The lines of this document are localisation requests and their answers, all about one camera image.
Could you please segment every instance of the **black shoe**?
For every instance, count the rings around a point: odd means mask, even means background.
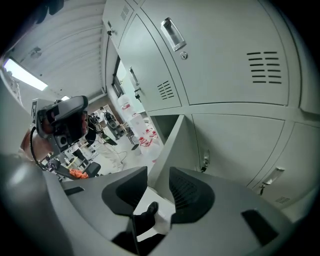
[[[148,209],[146,210],[146,212],[148,214],[152,214],[152,215],[155,215],[157,213],[159,209],[159,204],[158,202],[152,202],[150,203],[150,205],[148,206]]]

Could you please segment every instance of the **vent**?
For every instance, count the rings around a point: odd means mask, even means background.
[[[290,198],[281,196],[277,200],[275,200],[275,202],[277,202],[279,204],[284,204],[284,203],[288,202],[289,200],[290,200]]]
[[[246,54],[253,84],[282,84],[281,67],[276,51]]]
[[[160,96],[163,100],[170,99],[174,97],[174,92],[170,86],[169,81],[166,81],[157,86]]]
[[[125,5],[120,15],[124,21],[126,20],[128,12],[129,12],[129,8]]]

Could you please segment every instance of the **orange object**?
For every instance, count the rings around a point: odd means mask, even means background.
[[[69,169],[69,173],[76,178],[79,178],[79,179],[89,178],[87,173],[82,173],[82,172],[83,172],[82,170],[77,170],[77,169],[73,169],[73,168]]]

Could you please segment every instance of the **light fixture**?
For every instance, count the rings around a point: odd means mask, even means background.
[[[48,85],[26,71],[22,66],[17,64],[11,58],[4,64],[6,71],[12,72],[12,76],[40,91],[43,91]]]
[[[64,96],[61,100],[66,101],[68,99],[70,99],[68,96]]]

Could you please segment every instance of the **ceiling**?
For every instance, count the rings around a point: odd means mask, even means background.
[[[48,85],[44,98],[101,93],[102,15],[106,0],[66,0],[35,25],[10,54]]]

